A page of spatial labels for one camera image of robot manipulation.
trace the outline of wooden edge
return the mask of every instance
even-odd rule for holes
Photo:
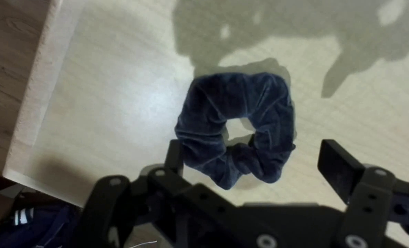
[[[1,172],[2,176],[11,180],[16,181],[18,177],[9,170],[20,172],[27,169],[31,148],[37,140],[67,46],[85,1],[51,0],[49,2],[5,165]]]

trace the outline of white table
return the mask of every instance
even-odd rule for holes
[[[96,179],[164,161],[194,75],[275,59],[237,70],[289,73],[297,148],[282,179],[246,176],[230,191],[186,179],[235,203],[343,208],[316,172],[329,137],[409,180],[409,0],[55,2],[4,176],[82,205]],[[252,130],[234,119],[228,132]]]

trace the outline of beige surface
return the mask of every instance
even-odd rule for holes
[[[0,0],[0,173],[49,0]]]
[[[409,179],[409,0],[88,0],[31,157],[4,175],[82,205],[98,177],[135,179],[164,159],[194,73],[267,57],[289,71],[296,104],[297,148],[282,179],[246,176],[230,191],[190,169],[188,180],[237,203],[343,208],[315,169],[323,137]],[[250,130],[230,121],[228,132]]]

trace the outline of scrunchie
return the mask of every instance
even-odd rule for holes
[[[228,118],[248,117],[256,132],[248,144],[226,147]],[[175,126],[184,162],[230,188],[241,175],[272,183],[294,148],[294,115],[283,78],[223,73],[195,78]]]

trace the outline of black fabric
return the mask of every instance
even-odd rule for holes
[[[226,147],[221,136],[228,118],[248,117],[252,140]],[[293,106],[283,78],[259,73],[224,73],[195,78],[175,126],[184,162],[223,188],[253,173],[272,183],[294,148]]]

